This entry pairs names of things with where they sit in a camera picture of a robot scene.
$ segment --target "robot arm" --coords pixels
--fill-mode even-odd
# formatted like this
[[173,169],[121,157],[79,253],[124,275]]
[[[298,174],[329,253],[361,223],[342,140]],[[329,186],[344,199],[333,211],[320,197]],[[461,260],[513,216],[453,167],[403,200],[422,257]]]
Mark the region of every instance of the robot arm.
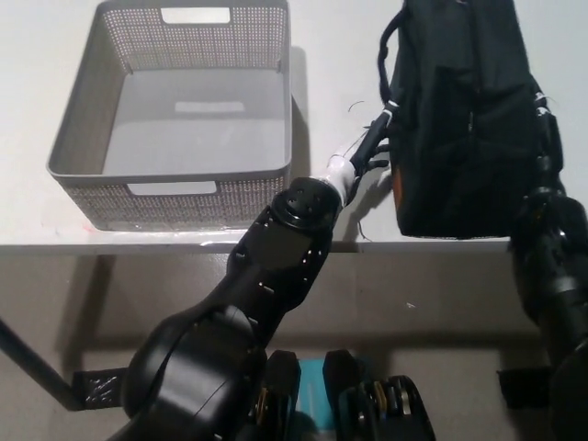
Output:
[[235,246],[227,274],[198,305],[165,319],[132,359],[122,401],[131,418],[110,441],[233,440],[258,392],[265,348],[329,254],[340,211],[386,138],[389,103],[326,170],[295,179]]
[[[131,420],[109,441],[235,439],[258,396],[265,348],[284,315],[304,301],[359,180],[381,165],[371,158],[395,108],[389,102],[323,173],[277,195],[235,246],[220,284],[155,329],[126,376],[122,399]],[[554,367],[554,432],[580,441],[588,439],[588,221],[582,205],[565,196],[554,157],[538,158],[541,183],[523,202],[511,252],[519,295]]]

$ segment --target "teal object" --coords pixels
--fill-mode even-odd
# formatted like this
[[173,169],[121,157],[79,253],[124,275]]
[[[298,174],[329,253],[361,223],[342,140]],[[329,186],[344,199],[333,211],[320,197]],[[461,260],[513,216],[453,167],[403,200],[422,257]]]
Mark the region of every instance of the teal object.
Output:
[[300,361],[300,388],[296,410],[312,420],[319,432],[334,430],[333,413],[322,379],[323,359]]

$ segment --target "backpack zipper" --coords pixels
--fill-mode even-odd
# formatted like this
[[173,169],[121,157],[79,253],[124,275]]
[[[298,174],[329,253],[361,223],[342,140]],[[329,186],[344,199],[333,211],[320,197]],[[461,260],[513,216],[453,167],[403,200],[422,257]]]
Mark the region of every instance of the backpack zipper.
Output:
[[474,97],[472,98],[471,108],[469,110],[468,134],[469,146],[476,145],[476,126],[477,126],[477,110],[481,97],[482,77],[481,77],[481,54],[480,54],[480,40],[478,39],[478,25],[476,14],[473,9],[473,0],[466,0],[463,4],[468,9],[469,22],[469,41],[471,44],[471,54],[473,63],[473,87]]

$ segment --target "backpack strap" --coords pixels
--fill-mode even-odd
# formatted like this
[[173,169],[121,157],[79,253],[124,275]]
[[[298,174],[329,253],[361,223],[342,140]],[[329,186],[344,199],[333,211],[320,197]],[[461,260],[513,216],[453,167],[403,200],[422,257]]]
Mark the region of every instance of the backpack strap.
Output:
[[404,20],[408,17],[408,7],[406,4],[402,7],[400,12],[392,19],[388,26],[384,29],[381,38],[379,39],[379,53],[378,53],[378,73],[379,73],[379,96],[384,104],[392,100],[392,93],[390,91],[390,81],[388,80],[388,73],[386,72],[386,58],[388,58],[388,40],[392,34],[398,29]]

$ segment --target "basket handle hole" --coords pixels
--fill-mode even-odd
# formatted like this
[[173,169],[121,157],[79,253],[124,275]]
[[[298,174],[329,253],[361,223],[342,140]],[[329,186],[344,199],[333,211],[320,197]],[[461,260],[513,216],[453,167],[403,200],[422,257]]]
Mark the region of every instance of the basket handle hole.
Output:
[[127,184],[127,187],[135,196],[213,195],[219,191],[214,181]]
[[213,25],[231,23],[228,7],[163,7],[162,20],[168,25]]

